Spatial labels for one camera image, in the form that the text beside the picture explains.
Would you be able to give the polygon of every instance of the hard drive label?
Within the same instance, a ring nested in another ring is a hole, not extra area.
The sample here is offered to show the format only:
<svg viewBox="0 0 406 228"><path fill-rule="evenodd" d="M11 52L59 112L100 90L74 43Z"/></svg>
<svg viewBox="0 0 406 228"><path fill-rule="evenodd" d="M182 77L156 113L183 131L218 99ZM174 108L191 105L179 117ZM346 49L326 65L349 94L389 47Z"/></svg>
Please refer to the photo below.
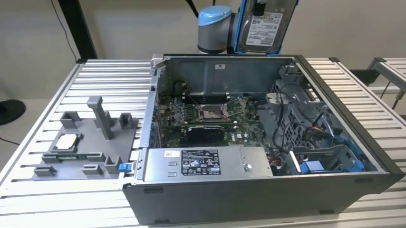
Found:
<svg viewBox="0 0 406 228"><path fill-rule="evenodd" d="M263 16L252 17L246 43L247 45L269 47L274 45L282 16L282 13L265 12Z"/></svg>
<svg viewBox="0 0 406 228"><path fill-rule="evenodd" d="M218 150L182 151L182 174L184 176L222 174Z"/></svg>

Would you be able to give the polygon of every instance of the floor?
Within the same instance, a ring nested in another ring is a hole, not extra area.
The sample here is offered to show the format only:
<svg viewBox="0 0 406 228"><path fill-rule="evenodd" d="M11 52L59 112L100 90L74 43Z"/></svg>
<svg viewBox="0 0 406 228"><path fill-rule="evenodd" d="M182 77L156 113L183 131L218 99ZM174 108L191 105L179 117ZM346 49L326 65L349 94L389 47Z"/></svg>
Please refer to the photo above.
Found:
<svg viewBox="0 0 406 228"><path fill-rule="evenodd" d="M13 122L0 126L0 137L20 143L35 123L37 117L45 109L49 99L21 100L27 106L24 115ZM0 170L9 160L17 146L12 143L0 141Z"/></svg>

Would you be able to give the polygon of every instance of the circuit board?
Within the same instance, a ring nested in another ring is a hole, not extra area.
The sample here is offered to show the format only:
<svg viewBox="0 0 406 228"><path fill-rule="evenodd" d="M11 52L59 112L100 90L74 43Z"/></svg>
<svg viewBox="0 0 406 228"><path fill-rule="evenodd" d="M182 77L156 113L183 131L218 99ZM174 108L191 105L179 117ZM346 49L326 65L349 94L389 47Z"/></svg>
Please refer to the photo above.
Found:
<svg viewBox="0 0 406 228"><path fill-rule="evenodd" d="M269 145L254 101L247 96L230 96L223 104L186 104L180 98L174 98L159 109L166 148ZM190 137L192 130L210 130L210 135L215 136L194 140Z"/></svg>

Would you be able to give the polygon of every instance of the aluminum extrusion table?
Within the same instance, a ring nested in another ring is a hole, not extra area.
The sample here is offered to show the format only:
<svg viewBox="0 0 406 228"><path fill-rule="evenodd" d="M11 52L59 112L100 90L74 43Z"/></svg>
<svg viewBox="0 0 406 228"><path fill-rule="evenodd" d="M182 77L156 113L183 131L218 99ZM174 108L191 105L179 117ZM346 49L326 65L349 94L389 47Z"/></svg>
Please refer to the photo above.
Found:
<svg viewBox="0 0 406 228"><path fill-rule="evenodd" d="M379 100L341 62L307 59L337 96L406 172L406 122ZM139 136L151 82L148 60L88 60L76 64L63 86L39 117L21 145L0 173L0 225L3 227L136 227L140 226L120 191L118 180L32 181L33 166L48 150L62 127L64 111L94 117L86 105L90 95L103 96L103 108L118 117L131 112L139 118L130 159L139 157ZM339 215L279 218L184 228L406 227L406 179L382 194L362 197Z"/></svg>

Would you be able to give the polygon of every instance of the power supply label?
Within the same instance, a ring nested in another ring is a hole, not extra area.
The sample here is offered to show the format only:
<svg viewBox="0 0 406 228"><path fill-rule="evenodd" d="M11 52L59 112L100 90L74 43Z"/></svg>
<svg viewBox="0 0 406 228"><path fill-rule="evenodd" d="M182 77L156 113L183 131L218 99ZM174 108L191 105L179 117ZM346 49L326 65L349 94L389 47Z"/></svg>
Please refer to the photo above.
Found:
<svg viewBox="0 0 406 228"><path fill-rule="evenodd" d="M182 174L184 176L222 174L218 150L182 151Z"/></svg>

